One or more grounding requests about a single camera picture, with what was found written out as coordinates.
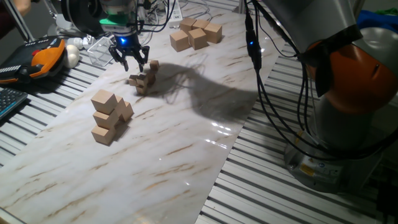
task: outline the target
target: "metal slatted table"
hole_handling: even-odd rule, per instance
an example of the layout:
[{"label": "metal slatted table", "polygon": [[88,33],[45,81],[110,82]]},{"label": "metal slatted table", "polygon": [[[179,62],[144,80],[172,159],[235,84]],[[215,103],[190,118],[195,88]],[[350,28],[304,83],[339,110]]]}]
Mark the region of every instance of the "metal slatted table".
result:
[{"label": "metal slatted table", "polygon": [[29,85],[11,86],[29,95],[0,123],[0,167],[30,143],[111,64],[104,68],[94,66],[87,53],[82,51],[79,64],[73,69],[63,68],[56,76]]},{"label": "metal slatted table", "polygon": [[[283,52],[294,54],[289,45],[285,45]],[[295,116],[301,77],[301,64],[280,56],[269,78],[263,80],[281,117],[296,129],[299,129]],[[268,105],[266,109],[274,116]],[[309,106],[308,115],[312,111],[312,106]],[[275,123],[286,136],[292,137],[280,122]],[[286,145],[264,115],[257,99],[197,224],[383,223],[382,214],[376,211],[377,189],[365,186],[358,195],[312,190],[285,168],[283,155]],[[388,217],[387,223],[394,223],[394,218]]]}]

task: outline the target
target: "black plastic part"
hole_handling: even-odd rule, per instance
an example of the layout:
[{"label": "black plastic part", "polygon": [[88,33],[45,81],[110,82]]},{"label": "black plastic part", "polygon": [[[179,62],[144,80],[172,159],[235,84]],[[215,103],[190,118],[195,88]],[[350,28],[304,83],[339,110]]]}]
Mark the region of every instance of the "black plastic part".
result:
[{"label": "black plastic part", "polygon": [[[99,7],[96,9],[89,7],[93,4],[97,4]],[[93,37],[104,34],[99,22],[102,16],[99,0],[62,0],[61,8],[65,20],[72,22],[83,33]]]},{"label": "black plastic part", "polygon": [[362,37],[361,31],[355,24],[321,41],[314,48],[298,54],[299,61],[317,68],[315,86],[319,97],[327,93],[333,84],[330,54]]},{"label": "black plastic part", "polygon": [[144,0],[144,4],[143,4],[144,9],[149,10],[150,7],[151,7],[151,5],[152,5],[152,4],[150,3],[149,0]]}]

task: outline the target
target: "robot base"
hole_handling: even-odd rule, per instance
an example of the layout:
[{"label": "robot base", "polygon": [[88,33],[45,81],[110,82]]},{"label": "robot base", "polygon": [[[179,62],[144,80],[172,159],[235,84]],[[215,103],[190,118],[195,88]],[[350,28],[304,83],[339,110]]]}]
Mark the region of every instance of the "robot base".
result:
[{"label": "robot base", "polygon": [[[302,133],[302,137],[311,142],[308,134]],[[377,142],[383,137],[383,133],[376,129],[371,129],[363,147]],[[293,142],[311,155],[330,158],[330,156],[306,145],[296,138]],[[313,190],[334,194],[338,192],[354,194],[366,183],[381,158],[382,153],[377,153],[358,161],[328,162],[308,157],[294,149],[291,145],[288,145],[285,148],[284,161],[287,170],[300,183]]]}]

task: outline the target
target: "clear plastic container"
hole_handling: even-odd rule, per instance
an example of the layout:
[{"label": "clear plastic container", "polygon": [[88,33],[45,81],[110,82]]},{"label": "clear plastic container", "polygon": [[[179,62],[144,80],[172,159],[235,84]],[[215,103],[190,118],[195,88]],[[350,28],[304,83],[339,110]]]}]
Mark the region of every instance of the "clear plastic container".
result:
[{"label": "clear plastic container", "polygon": [[88,56],[93,65],[104,67],[112,61],[112,55],[108,50],[111,44],[112,42],[110,38],[103,37],[87,50]]}]

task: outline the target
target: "wooden cube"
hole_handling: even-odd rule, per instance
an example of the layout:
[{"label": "wooden cube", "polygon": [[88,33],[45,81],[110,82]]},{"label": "wooden cube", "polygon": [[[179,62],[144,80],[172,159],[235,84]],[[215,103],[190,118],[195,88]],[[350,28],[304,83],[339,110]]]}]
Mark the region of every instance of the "wooden cube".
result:
[{"label": "wooden cube", "polygon": [[190,47],[188,41],[188,35],[182,30],[170,34],[170,41],[172,47],[177,52],[188,49]]},{"label": "wooden cube", "polygon": [[126,122],[131,118],[133,114],[134,112],[132,110],[131,104],[129,102],[124,102],[124,111],[120,117],[120,120]]},{"label": "wooden cube", "polygon": [[119,121],[119,116],[116,110],[113,110],[109,115],[95,111],[93,117],[95,122],[97,122],[97,126],[105,129],[114,128],[114,125]]},{"label": "wooden cube", "polygon": [[192,29],[199,29],[201,28],[202,30],[206,28],[206,26],[209,24],[209,21],[205,21],[203,19],[198,19],[193,25]]},{"label": "wooden cube", "polygon": [[223,26],[219,24],[209,23],[205,28],[207,41],[217,44],[223,36]]},{"label": "wooden cube", "polygon": [[93,130],[91,130],[91,133],[93,134],[93,137],[96,142],[109,145],[111,144],[114,136],[116,135],[116,130],[114,127],[111,129],[105,129],[99,126],[95,126]]},{"label": "wooden cube", "polygon": [[192,30],[192,25],[196,22],[196,19],[192,19],[189,17],[185,17],[181,22],[180,22],[180,30],[184,31],[186,34],[188,34],[189,31]]},{"label": "wooden cube", "polygon": [[116,96],[116,100],[118,101],[118,105],[115,107],[115,110],[118,114],[118,118],[120,119],[120,116],[122,115],[125,108],[124,99],[121,96]]},{"label": "wooden cube", "polygon": [[146,95],[148,91],[148,86],[137,85],[136,89],[138,94]]},{"label": "wooden cube", "polygon": [[155,83],[155,81],[156,81],[156,72],[153,71],[153,70],[150,70],[150,71],[147,73],[146,76],[147,76],[147,78],[148,78],[148,84],[153,85],[153,84]]},{"label": "wooden cube", "polygon": [[191,30],[188,35],[189,43],[195,50],[208,46],[206,34],[202,29]]},{"label": "wooden cube", "polygon": [[140,74],[137,77],[137,85],[147,86],[148,85],[148,77],[144,74]]},{"label": "wooden cube", "polygon": [[153,71],[159,70],[159,61],[158,60],[151,60],[149,63],[150,69]]},{"label": "wooden cube", "polygon": [[91,99],[96,111],[104,114],[111,114],[113,109],[118,104],[116,97],[113,93],[100,90]]},{"label": "wooden cube", "polygon": [[131,86],[136,86],[137,85],[137,78],[138,78],[138,75],[130,75],[129,84]]}]

